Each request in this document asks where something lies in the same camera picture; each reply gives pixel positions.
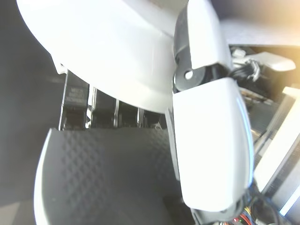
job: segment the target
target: gray floor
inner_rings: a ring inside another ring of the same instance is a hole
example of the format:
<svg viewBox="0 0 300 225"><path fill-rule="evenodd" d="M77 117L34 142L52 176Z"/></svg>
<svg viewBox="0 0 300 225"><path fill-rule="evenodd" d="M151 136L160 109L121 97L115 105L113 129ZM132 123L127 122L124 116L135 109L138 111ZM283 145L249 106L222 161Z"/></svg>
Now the gray floor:
<svg viewBox="0 0 300 225"><path fill-rule="evenodd" d="M0 218L2 225L3 216L13 225L32 225L35 171L46 134L58 125L64 76L56 74L15 1L0 4Z"/></svg>

